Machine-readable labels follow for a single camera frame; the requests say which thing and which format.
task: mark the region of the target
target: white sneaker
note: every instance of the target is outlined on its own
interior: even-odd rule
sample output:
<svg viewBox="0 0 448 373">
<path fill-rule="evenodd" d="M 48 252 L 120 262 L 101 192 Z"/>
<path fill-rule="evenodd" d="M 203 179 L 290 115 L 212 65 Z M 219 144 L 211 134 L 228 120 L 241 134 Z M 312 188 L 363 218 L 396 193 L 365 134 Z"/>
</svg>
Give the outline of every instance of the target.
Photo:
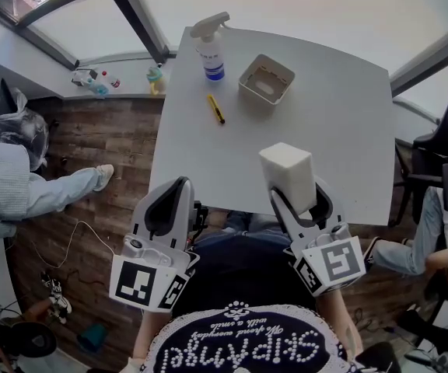
<svg viewBox="0 0 448 373">
<path fill-rule="evenodd" d="M 374 238 L 369 244 L 367 250 L 364 252 L 364 265 L 366 266 L 366 272 L 368 272 L 374 265 L 373 250 L 374 246 L 376 245 L 376 242 L 378 242 L 379 240 L 381 240 L 379 236 Z"/>
<path fill-rule="evenodd" d="M 114 167 L 112 165 L 101 165 L 96 167 L 96 169 L 100 172 L 101 177 L 98 181 L 98 186 L 93 190 L 100 192 L 108 185 L 110 178 L 112 178 L 112 175 L 114 174 Z"/>
<path fill-rule="evenodd" d="M 404 245 L 404 246 L 412 247 L 412 245 L 414 244 L 414 240 L 413 239 L 409 239 L 409 238 L 403 238 L 401 240 L 401 244 Z"/>
</svg>

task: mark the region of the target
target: leg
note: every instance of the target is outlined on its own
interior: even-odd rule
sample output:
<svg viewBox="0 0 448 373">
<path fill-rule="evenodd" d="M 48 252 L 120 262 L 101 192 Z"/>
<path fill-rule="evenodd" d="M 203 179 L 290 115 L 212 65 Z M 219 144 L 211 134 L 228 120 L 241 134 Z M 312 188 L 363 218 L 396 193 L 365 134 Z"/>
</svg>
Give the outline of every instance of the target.
<svg viewBox="0 0 448 373">
<path fill-rule="evenodd" d="M 241 234 L 241 232 L 245 232 L 248 229 L 249 219 L 250 213 L 231 210 L 227 214 L 227 220 L 224 224 L 224 229 L 219 232 L 213 232 L 207 235 L 203 235 L 200 240 L 197 241 L 197 247 L 201 248 L 216 244 L 217 242 L 226 241 L 231 239 L 234 235 L 239 235 Z"/>
<path fill-rule="evenodd" d="M 229 233 L 247 231 L 249 221 L 250 213 L 232 210 L 227 214 L 227 220 L 224 224 L 224 231 Z"/>
<path fill-rule="evenodd" d="M 288 234 L 282 231 L 281 225 L 274 215 L 253 214 L 248 236 L 258 240 L 279 243 L 285 247 L 288 247 L 292 242 Z"/>
<path fill-rule="evenodd" d="M 403 274 L 423 274 L 426 257 L 435 252 L 436 240 L 442 233 L 442 215 L 436 190 L 428 188 L 412 247 L 379 240 L 373 250 L 374 262 Z"/>
<path fill-rule="evenodd" d="M 37 174 L 30 174 L 29 203 L 25 218 L 61 210 L 93 190 L 104 187 L 106 180 L 101 170 L 82 169 L 71 176 L 46 181 Z"/>
</svg>

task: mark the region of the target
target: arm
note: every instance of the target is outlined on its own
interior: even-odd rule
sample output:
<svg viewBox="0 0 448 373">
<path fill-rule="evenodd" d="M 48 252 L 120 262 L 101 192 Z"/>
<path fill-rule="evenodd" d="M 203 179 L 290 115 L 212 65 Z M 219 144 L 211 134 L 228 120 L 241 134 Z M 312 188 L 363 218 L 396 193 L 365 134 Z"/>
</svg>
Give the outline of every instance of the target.
<svg viewBox="0 0 448 373">
<path fill-rule="evenodd" d="M 434 274 L 437 270 L 443 270 L 448 267 L 448 249 L 434 252 L 426 257 L 426 272 Z"/>
<path fill-rule="evenodd" d="M 132 351 L 134 359 L 146 359 L 148 349 L 156 334 L 170 321 L 171 314 L 145 311 Z"/>
<path fill-rule="evenodd" d="M 139 368 L 145 363 L 150 344 L 171 317 L 171 314 L 145 311 L 132 351 L 132 358 L 129 358 L 128 365 L 122 369 L 121 373 L 139 373 Z"/>
<path fill-rule="evenodd" d="M 333 328 L 340 342 L 347 350 L 348 360 L 363 351 L 362 339 L 348 314 L 339 290 L 331 291 L 317 298 L 317 310 Z"/>
<path fill-rule="evenodd" d="M 52 305 L 53 303 L 49 298 L 35 303 L 23 313 L 23 320 L 27 322 L 38 322 L 39 316 L 43 315 Z"/>
</svg>

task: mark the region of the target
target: person sitting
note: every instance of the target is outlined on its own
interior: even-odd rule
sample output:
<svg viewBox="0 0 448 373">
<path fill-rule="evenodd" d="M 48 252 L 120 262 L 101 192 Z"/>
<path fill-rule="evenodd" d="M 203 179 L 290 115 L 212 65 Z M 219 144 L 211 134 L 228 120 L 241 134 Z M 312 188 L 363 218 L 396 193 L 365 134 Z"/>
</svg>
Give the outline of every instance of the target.
<svg viewBox="0 0 448 373">
<path fill-rule="evenodd" d="M 14 221 L 62 211 L 91 191 L 102 190 L 114 174 L 112 165 L 101 165 L 46 181 L 29 167 L 22 145 L 0 143 L 0 238 L 15 235 Z"/>
<path fill-rule="evenodd" d="M 290 244 L 274 217 L 231 212 L 196 242 L 201 259 L 172 314 L 144 312 L 122 373 L 399 373 L 390 344 L 363 350 L 339 290 L 310 295 Z"/>
<path fill-rule="evenodd" d="M 436 251 L 442 230 L 447 248 Z M 448 211 L 443 208 L 443 190 L 427 189 L 414 240 L 397 243 L 376 237 L 366 250 L 365 263 L 366 270 L 376 264 L 407 275 L 446 270 L 448 279 Z"/>
</svg>

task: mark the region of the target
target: white lace trim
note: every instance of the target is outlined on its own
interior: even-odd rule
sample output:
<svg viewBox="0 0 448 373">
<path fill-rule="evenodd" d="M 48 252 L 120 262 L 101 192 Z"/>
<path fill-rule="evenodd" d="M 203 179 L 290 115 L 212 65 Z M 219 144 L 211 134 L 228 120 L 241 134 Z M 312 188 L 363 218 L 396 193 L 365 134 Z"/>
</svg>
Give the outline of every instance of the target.
<svg viewBox="0 0 448 373">
<path fill-rule="evenodd" d="M 324 372 L 345 373 L 345 372 L 357 371 L 357 368 L 353 364 L 350 364 L 339 357 L 339 354 L 343 351 L 343 346 L 341 345 L 340 341 L 333 333 L 333 331 L 330 329 L 329 325 L 325 321 L 323 321 L 322 318 L 319 317 L 319 315 L 316 314 L 315 312 L 312 312 L 309 309 L 301 308 L 295 305 L 268 305 L 268 306 L 248 308 L 248 306 L 244 305 L 243 303 L 234 302 L 234 304 L 231 304 L 229 306 L 231 308 L 228 307 L 226 309 L 213 309 L 203 312 L 193 312 L 188 315 L 180 316 L 179 318 L 176 318 L 168 325 L 166 325 L 160 331 L 158 336 L 153 340 L 150 346 L 148 357 L 145 360 L 144 370 L 142 370 L 143 373 L 153 372 L 153 369 L 156 364 L 156 358 L 159 355 L 159 352 L 161 352 L 163 344 L 179 329 L 182 329 L 185 326 L 188 326 L 197 320 L 207 319 L 219 314 L 222 314 L 223 317 L 226 317 L 227 319 L 229 319 L 230 322 L 232 322 L 233 320 L 235 321 L 239 320 L 241 317 L 244 317 L 251 312 L 273 312 L 279 315 L 288 316 L 290 318 L 301 320 L 313 326 L 320 334 L 324 336 L 324 348 L 330 355 L 330 358 L 327 361 L 327 363 L 319 370 L 320 373 Z M 239 355 L 241 359 L 239 359 L 238 357 L 236 358 L 238 358 L 238 361 L 241 362 L 243 358 L 246 357 L 246 355 Z"/>
</svg>

